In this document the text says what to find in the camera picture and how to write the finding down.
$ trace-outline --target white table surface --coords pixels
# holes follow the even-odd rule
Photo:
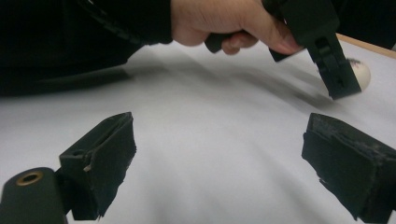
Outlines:
[[[336,102],[306,51],[274,63],[262,44],[232,57],[146,47],[123,67],[0,96],[0,184],[35,167],[57,170],[83,134],[131,111],[137,153],[102,224],[362,223],[301,157],[312,112],[396,147],[396,61],[342,45],[372,81]]]

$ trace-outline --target finger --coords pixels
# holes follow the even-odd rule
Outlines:
[[[231,38],[227,38],[221,42],[221,48],[225,54],[234,55],[239,52],[240,48],[231,45]]]
[[[230,45],[234,48],[250,48],[254,46],[258,39],[253,35],[248,34],[247,32],[238,32],[233,34],[230,38]]]
[[[172,31],[172,38],[176,42],[185,46],[197,46],[202,44],[208,36],[208,32],[203,32],[183,26],[178,26]]]
[[[243,29],[256,36],[270,49],[279,53],[292,54],[300,47],[289,28],[272,17],[263,7],[250,7],[243,19]]]
[[[221,43],[222,50],[229,55],[236,54],[240,49],[254,46],[258,39],[246,32],[238,32],[231,37],[224,39]]]

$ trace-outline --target hand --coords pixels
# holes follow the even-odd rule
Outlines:
[[[172,36],[182,45],[203,43],[211,33],[233,34],[223,40],[227,54],[258,40],[279,53],[301,49],[287,26],[272,17],[261,0],[171,0]]]

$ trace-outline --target black clothing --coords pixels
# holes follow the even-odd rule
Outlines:
[[[80,74],[124,64],[145,45],[170,43],[171,0],[92,0],[139,36],[109,32],[78,0],[0,0],[0,82]],[[339,33],[392,48],[395,0],[332,0]]]
[[[332,0],[337,33],[391,49],[396,44],[396,0]]]

